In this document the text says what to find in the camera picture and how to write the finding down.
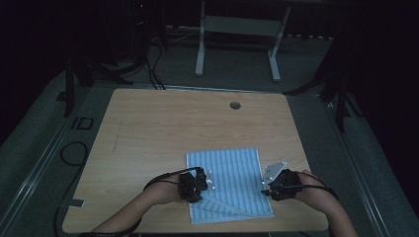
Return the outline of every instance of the wooden table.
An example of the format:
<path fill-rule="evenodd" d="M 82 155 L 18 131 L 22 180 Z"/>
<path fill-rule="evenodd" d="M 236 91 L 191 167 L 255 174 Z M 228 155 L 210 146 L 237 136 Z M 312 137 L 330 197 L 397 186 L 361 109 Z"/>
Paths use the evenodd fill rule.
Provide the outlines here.
<path fill-rule="evenodd" d="M 241 105 L 239 110 L 231 102 Z M 117 212 L 152 178 L 186 168 L 189 151 L 257 148 L 261 166 L 283 160 L 309 170 L 287 99 L 283 95 L 217 91 L 115 91 L 74 194 L 65 232 L 90 231 Z M 287 199 L 271 204 L 275 218 L 190 223 L 189 207 L 151 208 L 136 232 L 275 232 L 324 230 L 324 214 Z"/>

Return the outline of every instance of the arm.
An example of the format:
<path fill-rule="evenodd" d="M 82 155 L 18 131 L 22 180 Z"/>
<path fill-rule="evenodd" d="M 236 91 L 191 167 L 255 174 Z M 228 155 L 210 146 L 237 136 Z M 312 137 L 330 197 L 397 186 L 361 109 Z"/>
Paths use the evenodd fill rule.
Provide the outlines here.
<path fill-rule="evenodd" d="M 178 186 L 173 184 L 179 181 L 179 175 L 171 176 L 163 181 L 170 183 L 157 182 L 151 185 L 120 211 L 96 227 L 93 232 L 114 233 L 124 231 L 132 227 L 154 205 L 181 200 Z"/>
<path fill-rule="evenodd" d="M 308 171 L 303 171 L 303 173 L 311 175 Z M 305 174 L 298 174 L 304 185 L 323 186 L 319 181 Z M 303 201 L 312 208 L 323 212 L 326 215 L 335 236 L 358 236 L 348 213 L 339 200 L 329 192 L 320 189 L 306 188 L 302 189 L 301 192 L 296 193 L 295 198 Z"/>

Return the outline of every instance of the blue cloth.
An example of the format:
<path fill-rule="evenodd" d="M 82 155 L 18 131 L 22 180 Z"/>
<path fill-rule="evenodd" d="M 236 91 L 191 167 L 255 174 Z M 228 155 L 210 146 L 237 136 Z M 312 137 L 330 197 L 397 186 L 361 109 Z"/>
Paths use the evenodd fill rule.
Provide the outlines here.
<path fill-rule="evenodd" d="M 274 217 L 268 197 L 260 193 L 264 186 L 256 149 L 190 152 L 187 166 L 204 168 L 214 186 L 190 204 L 193 224 Z"/>

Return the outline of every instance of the person's right hand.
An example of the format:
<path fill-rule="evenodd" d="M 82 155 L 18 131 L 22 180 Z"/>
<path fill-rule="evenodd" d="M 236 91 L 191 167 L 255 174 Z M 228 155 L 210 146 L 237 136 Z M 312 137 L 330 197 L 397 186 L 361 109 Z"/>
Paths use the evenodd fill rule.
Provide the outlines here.
<path fill-rule="evenodd" d="M 298 174 L 303 185 L 324 187 L 318 180 L 310 177 L 313 175 L 309 171 L 304 170 L 303 173 Z M 340 206 L 339 201 L 329 192 L 316 188 L 303 188 L 301 192 L 296 193 L 295 199 L 301 200 L 310 207 L 325 214 L 333 212 L 337 206 Z"/>

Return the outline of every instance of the folded cloth corner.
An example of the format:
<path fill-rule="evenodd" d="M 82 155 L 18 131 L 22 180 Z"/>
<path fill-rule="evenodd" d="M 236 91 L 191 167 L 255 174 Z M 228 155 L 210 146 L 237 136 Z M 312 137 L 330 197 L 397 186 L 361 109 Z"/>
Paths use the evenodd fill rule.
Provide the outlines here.
<path fill-rule="evenodd" d="M 241 148 L 189 152 L 187 166 L 211 173 L 214 189 L 190 204 L 193 224 L 274 217 L 264 190 L 258 150 Z"/>

